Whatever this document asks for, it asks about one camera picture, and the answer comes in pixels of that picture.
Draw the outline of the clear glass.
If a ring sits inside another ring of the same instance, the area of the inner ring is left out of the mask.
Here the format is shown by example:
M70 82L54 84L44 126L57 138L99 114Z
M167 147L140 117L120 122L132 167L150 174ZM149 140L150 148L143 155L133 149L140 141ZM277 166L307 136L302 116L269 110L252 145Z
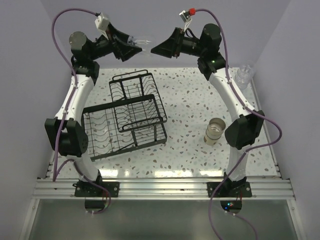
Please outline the clear glass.
M241 78L251 78L255 74L255 68L253 64L245 63L242 64L238 70L236 75L239 75Z
M249 83L250 83L250 81L251 81L251 78L249 78L249 77L243 78L243 77L240 77L239 75L236 75L235 78L234 78L234 80L235 80L238 88L239 88L241 91L243 91L243 90L245 90L245 89L248 87L248 85L249 85Z
M157 45L156 40L152 35L130 35L127 43L140 47L142 49L140 54L145 56L149 56L151 54L151 49Z

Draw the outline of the beige cup rack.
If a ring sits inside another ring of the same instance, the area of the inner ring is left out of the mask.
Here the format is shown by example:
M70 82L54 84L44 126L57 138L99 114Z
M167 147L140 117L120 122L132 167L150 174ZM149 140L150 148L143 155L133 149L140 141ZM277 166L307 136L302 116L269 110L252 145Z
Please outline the beige cup rack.
M222 135L219 132L211 132L207 129L205 131L203 140L207 145L213 146L221 138L221 136Z
M206 135L212 139L219 139L226 129L226 123L221 118L212 118L206 129Z

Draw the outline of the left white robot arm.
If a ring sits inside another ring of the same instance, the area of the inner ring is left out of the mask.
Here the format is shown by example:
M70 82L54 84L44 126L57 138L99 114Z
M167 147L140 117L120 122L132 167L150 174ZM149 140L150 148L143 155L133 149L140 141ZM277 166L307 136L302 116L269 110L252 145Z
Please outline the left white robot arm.
M89 138L81 126L85 103L98 80L100 66L97 59L109 54L123 62L140 53L142 48L128 42L129 34L116 29L111 23L99 26L99 38L91 41L76 31L69 37L72 52L64 60L71 69L70 86L62 106L53 118L47 118L44 127L51 144L53 155L53 176L55 181L61 171L58 157L64 156L78 172L81 182L88 182L86 190L92 196L103 193L104 184L98 180L100 171L93 165L88 154Z

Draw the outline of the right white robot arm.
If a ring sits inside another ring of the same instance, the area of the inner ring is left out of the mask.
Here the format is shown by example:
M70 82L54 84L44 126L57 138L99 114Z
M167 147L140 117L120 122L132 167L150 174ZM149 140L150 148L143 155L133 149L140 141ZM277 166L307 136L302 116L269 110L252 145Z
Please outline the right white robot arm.
M223 183L223 192L235 196L240 190L239 182L246 178L248 156L246 151L260 135L264 112L255 110L248 103L231 78L226 57L220 53L225 42L222 30L213 23L203 27L199 38L187 37L183 29L176 27L171 36L154 46L151 53L166 58L178 58L180 54L197 57L197 66L207 81L217 90L231 117L231 124L224 136L230 146L229 163L225 172L228 180Z

